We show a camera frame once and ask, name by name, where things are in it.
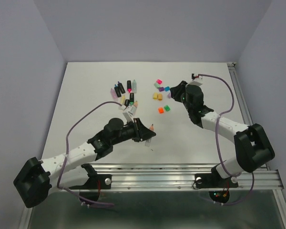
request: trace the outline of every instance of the yellow block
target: yellow block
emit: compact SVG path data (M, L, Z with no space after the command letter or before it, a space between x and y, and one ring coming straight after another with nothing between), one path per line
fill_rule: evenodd
M161 94L161 93L158 94L158 100L159 100L159 101L162 100L162 94Z

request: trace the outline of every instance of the small cube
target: small cube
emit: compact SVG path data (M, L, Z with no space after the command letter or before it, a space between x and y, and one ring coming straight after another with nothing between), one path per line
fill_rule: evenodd
M164 106L164 109L165 109L166 111L170 111L170 110L171 110L168 105L165 105L165 106Z
M155 93L153 94L153 99L157 99L157 98L158 98L158 93L155 92Z
M162 101L162 94L161 93L158 94L158 100Z
M159 113L161 113L161 114L164 113L164 110L163 110L162 107L159 107L159 108L158 108L158 111L159 111Z
M158 84L158 83L154 83L154 86L155 86L156 88L161 87L160 84Z

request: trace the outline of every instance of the marker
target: marker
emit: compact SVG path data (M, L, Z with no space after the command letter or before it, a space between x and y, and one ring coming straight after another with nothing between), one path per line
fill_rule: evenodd
M119 87L121 93L124 94L124 93L125 93L125 89L124 89L124 87L123 87L123 84L120 83L119 81L118 81L118 87Z
M132 82L127 80L127 91L130 93L132 91Z
M117 102L118 101L118 97L116 96L116 93L115 93L115 91L113 89L110 90L110 94L111 94L113 100Z
M133 80L133 93L137 93L137 82Z
M129 108L129 110L127 111L129 114L131 114L132 116L134 116L136 110L137 110L137 107L138 107L138 101L135 101L133 103L133 105Z
M130 93L129 100L130 102L134 102L134 93Z
M151 127L150 127L149 129L150 129L151 131L154 131L153 124L151 125ZM151 146L151 141L152 141L152 138L147 139L147 140L145 141L145 146L146 146L146 147L150 147L150 146Z
M122 106L119 106L119 110L124 110L126 107L124 106L125 103L125 95L122 95L121 100L120 100L120 104L122 104Z
M115 90L115 92L116 92L116 95L117 95L118 97L121 97L120 89L119 89L119 87L118 87L116 84L114 85L114 90Z
M130 102L129 99L126 99L124 105L125 105L126 107L128 107L129 102Z

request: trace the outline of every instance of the white table surface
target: white table surface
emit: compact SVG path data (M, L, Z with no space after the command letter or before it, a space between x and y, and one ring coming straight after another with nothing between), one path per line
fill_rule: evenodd
M42 158L49 158L65 152L65 136L70 127L98 104L112 100L110 89L117 81L123 83L135 79L138 92L135 100L139 106L136 117L149 127L154 124L157 136L150 147L144 142L132 140L117 144L113 152L98 160L98 163L218 163L215 134L192 124L183 104L168 99L163 92L163 100L152 99L157 79L163 86L176 86L181 80L190 81L191 73L212 74L232 81L226 63L197 62L70 62L67 65L55 107ZM231 105L231 95L219 80L204 78L201 86L204 103L220 113ZM169 105L171 111L158 113L158 107ZM97 132L113 118L125 121L115 104L107 104L93 112L80 123L70 135L70 149L77 147ZM225 117L243 123L240 108L235 98L235 106ZM220 137L223 159L235 155L234 145Z

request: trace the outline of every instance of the gray wall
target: gray wall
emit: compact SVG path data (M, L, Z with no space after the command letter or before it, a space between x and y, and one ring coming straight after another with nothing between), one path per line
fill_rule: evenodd
M273 0L237 66L252 119L272 142L286 197L286 0Z
M41 155L64 68L34 2L0 0L0 229L18 227L13 180Z
M34 0L67 61L236 61L270 0Z

